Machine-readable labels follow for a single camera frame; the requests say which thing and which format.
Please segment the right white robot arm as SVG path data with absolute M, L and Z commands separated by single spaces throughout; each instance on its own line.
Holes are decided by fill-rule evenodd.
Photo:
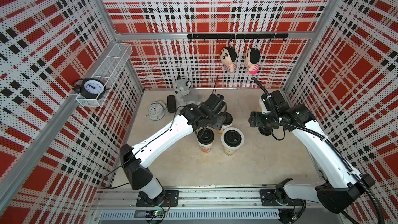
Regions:
M 375 180 L 368 174 L 362 174 L 344 158 L 305 105 L 290 107 L 279 91 L 269 93 L 267 90 L 259 102 L 262 110 L 251 112 L 250 126 L 270 135 L 279 127 L 292 132 L 313 156 L 324 176 L 319 183 L 305 183 L 292 178 L 283 180 L 275 189 L 278 204 L 288 205 L 294 199 L 304 203 L 321 203 L 330 212 L 343 214 L 354 224 L 356 221 L 345 210 L 360 196 L 367 194 L 375 208 L 377 222 L 384 223 L 382 208 L 370 190 Z

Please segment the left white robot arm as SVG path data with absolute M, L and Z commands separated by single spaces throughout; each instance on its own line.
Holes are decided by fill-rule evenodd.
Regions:
M 155 159 L 180 139 L 199 129 L 220 130 L 228 107 L 222 95 L 212 93 L 200 103 L 187 104 L 176 111 L 176 116 L 161 130 L 146 140 L 120 148 L 121 168 L 133 190 L 142 193 L 150 205 L 160 206 L 166 198 L 165 190 L 149 170 Z

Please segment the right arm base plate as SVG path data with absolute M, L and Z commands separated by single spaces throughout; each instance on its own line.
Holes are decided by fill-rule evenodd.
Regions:
M 285 193 L 278 189 L 260 190 L 260 200 L 263 206 L 302 206 L 303 200 L 290 199 Z

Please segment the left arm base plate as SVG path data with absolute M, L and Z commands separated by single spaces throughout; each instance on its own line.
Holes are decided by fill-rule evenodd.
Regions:
M 136 207 L 176 207 L 179 201 L 179 190 L 164 190 L 154 199 L 150 199 L 146 193 L 140 191 L 138 194 Z

